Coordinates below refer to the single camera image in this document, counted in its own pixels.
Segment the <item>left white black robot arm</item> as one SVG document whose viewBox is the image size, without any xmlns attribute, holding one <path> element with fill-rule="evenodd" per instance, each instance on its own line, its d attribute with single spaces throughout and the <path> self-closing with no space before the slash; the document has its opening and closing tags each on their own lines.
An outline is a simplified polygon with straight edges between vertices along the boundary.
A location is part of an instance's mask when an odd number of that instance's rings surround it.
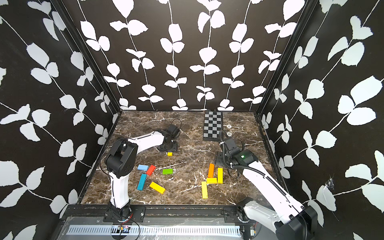
<svg viewBox="0 0 384 240">
<path fill-rule="evenodd" d="M 113 143 L 105 160 L 111 178 L 111 204 L 123 209 L 130 202 L 128 194 L 129 174 L 133 170 L 139 153 L 153 147 L 170 152 L 177 147 L 179 130 L 157 130 L 134 138 L 119 139 Z"/>
</svg>

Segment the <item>yellow-orange long block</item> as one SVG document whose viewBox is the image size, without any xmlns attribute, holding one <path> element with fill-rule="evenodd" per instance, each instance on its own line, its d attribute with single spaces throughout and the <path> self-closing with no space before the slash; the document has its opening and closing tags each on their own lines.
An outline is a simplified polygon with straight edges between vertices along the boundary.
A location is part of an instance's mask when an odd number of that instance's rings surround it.
<svg viewBox="0 0 384 240">
<path fill-rule="evenodd" d="M 165 192 L 165 190 L 166 190 L 164 187 L 158 185 L 155 182 L 151 182 L 150 188 L 152 188 L 153 190 L 159 192 L 160 194 L 163 194 Z"/>
</svg>

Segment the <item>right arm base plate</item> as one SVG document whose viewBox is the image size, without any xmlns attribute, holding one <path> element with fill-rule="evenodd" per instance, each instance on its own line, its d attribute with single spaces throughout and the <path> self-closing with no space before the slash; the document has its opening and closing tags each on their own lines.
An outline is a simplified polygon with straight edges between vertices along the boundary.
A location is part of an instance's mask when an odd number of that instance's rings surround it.
<svg viewBox="0 0 384 240">
<path fill-rule="evenodd" d="M 240 207 L 224 207 L 221 214 L 226 223 L 239 225 L 253 225 L 256 223 L 256 221 L 249 219 Z"/>
</svg>

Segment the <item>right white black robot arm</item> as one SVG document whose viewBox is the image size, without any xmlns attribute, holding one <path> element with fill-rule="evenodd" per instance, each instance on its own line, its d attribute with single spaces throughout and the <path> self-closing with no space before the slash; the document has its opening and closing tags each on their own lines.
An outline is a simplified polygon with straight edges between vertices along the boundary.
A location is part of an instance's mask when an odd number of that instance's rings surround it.
<svg viewBox="0 0 384 240">
<path fill-rule="evenodd" d="M 271 205 L 267 208 L 251 198 L 244 199 L 234 214 L 237 222 L 246 225 L 258 223 L 275 233 L 279 240 L 315 238 L 317 212 L 312 207 L 305 208 L 285 191 L 251 151 L 244 150 L 235 155 L 217 152 L 215 164 L 241 170 Z"/>
</svg>

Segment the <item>light blue short block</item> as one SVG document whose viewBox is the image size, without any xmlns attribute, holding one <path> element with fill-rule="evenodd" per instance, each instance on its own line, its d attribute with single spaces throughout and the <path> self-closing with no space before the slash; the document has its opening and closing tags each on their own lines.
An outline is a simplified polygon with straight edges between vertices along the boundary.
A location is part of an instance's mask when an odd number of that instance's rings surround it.
<svg viewBox="0 0 384 240">
<path fill-rule="evenodd" d="M 148 165 L 138 165 L 138 171 L 147 171 L 149 169 Z"/>
</svg>

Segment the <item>green short block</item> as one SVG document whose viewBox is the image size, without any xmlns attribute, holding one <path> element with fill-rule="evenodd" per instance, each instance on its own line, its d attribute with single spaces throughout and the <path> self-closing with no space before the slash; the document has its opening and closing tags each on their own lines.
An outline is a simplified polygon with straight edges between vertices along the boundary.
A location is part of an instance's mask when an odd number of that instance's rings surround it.
<svg viewBox="0 0 384 240">
<path fill-rule="evenodd" d="M 173 169 L 163 169 L 162 174 L 163 175 L 172 175 Z"/>
</svg>

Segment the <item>teal long block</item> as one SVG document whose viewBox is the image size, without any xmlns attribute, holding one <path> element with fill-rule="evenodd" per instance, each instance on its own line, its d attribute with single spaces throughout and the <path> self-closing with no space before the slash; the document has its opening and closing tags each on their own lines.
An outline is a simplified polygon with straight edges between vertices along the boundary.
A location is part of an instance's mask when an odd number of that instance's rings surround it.
<svg viewBox="0 0 384 240">
<path fill-rule="evenodd" d="M 138 191 L 142 191 L 144 189 L 146 179 L 147 179 L 147 174 L 141 174 L 141 177 L 137 186 Z"/>
</svg>

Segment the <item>red short block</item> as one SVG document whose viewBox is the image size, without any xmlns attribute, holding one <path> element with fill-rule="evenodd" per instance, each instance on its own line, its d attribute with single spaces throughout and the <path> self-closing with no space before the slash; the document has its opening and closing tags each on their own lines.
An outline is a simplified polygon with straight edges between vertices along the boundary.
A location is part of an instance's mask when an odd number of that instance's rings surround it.
<svg viewBox="0 0 384 240">
<path fill-rule="evenodd" d="M 156 166 L 151 165 L 151 166 L 148 168 L 148 170 L 146 171 L 146 175 L 151 176 L 151 175 L 153 174 L 153 172 L 155 171 L 155 169 L 156 169 Z"/>
</svg>

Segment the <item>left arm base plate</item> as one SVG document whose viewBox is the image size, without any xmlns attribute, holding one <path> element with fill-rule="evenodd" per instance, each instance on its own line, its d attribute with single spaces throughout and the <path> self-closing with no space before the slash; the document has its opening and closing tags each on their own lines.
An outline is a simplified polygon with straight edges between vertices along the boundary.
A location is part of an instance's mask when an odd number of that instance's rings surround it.
<svg viewBox="0 0 384 240">
<path fill-rule="evenodd" d="M 134 222 L 142 223 L 145 213 L 146 208 L 138 205 L 125 206 L 122 209 L 108 205 L 103 222 L 120 224 L 131 218 Z"/>
</svg>

